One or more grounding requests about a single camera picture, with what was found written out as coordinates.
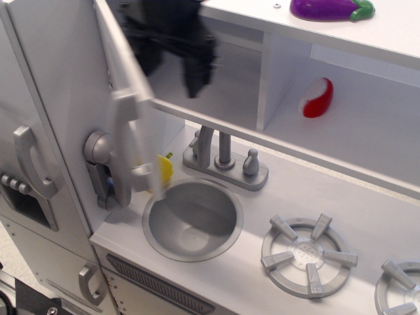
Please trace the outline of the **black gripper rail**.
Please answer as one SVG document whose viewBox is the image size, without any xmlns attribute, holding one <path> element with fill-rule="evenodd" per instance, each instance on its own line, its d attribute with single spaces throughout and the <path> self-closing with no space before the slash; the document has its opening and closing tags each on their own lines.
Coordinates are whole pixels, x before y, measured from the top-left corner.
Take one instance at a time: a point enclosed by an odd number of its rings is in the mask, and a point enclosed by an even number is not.
<svg viewBox="0 0 420 315">
<path fill-rule="evenodd" d="M 184 84 L 195 98 L 211 82 L 217 40 L 201 21 L 201 1 L 121 1 L 125 34 L 146 76 L 163 61 L 162 49 L 183 58 Z"/>
</svg>

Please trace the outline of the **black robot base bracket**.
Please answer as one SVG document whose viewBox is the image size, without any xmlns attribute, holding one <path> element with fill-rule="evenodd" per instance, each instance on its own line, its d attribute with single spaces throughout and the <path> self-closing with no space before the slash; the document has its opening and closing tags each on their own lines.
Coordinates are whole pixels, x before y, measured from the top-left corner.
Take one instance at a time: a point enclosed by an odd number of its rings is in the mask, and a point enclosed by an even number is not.
<svg viewBox="0 0 420 315">
<path fill-rule="evenodd" d="M 48 298 L 3 271 L 1 264 L 1 314 L 67 314 L 61 300 Z"/>
</svg>

